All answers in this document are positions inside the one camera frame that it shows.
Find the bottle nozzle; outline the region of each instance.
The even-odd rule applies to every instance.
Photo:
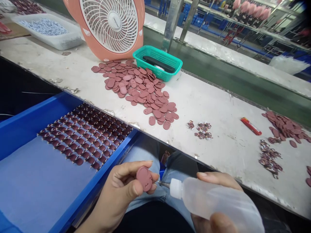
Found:
[[[158,182],[158,184],[159,184],[160,186],[164,186],[164,187],[169,188],[170,183],[163,182],[163,181],[157,181],[157,182]]]

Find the red lighter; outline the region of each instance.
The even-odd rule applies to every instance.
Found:
[[[262,132],[256,128],[256,126],[254,126],[247,118],[242,117],[241,121],[244,123],[244,125],[246,125],[251,131],[254,132],[254,134],[256,135],[261,135]]]

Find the plastic squeeze bottle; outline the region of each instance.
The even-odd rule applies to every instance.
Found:
[[[215,212],[227,215],[239,233],[264,233],[262,219],[253,201],[244,192],[207,183],[196,178],[183,182],[172,179],[171,183],[159,181],[170,189],[170,195],[182,199],[193,214],[210,219]]]

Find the blue tray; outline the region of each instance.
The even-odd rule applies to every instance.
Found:
[[[0,161],[36,138],[37,133],[41,129],[44,129],[48,124],[72,111],[80,104],[82,104],[81,100],[63,92],[1,122],[0,146],[2,148],[2,153],[0,154]],[[138,134],[139,132],[136,129],[132,130],[48,232],[65,232],[70,227],[78,213],[81,210],[86,209],[86,207],[94,200],[95,196],[103,187],[110,170],[113,166],[121,163],[124,156],[126,156],[127,152],[135,142]],[[1,209],[0,232],[22,232],[7,220]]]

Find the leg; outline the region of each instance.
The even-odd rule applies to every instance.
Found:
[[[134,162],[134,161],[143,161],[143,160],[153,160],[150,171],[159,174],[160,171],[160,162],[159,162],[159,142],[153,138],[141,134],[139,138],[134,143],[133,147],[125,157],[122,163],[124,162]],[[158,186],[154,194],[148,195],[143,193],[140,197],[132,201],[127,208],[126,212],[129,212],[133,209],[136,209],[147,202],[162,200],[167,196],[167,191],[163,190],[162,187]]]
[[[178,151],[169,156],[166,162],[166,166],[167,168],[165,169],[162,181],[169,183],[171,182],[172,178],[183,181],[188,177],[196,177],[196,173],[199,171],[196,161],[188,158]],[[168,195],[165,202],[180,212],[189,225],[194,229],[190,212],[187,210],[182,200],[178,200]]]

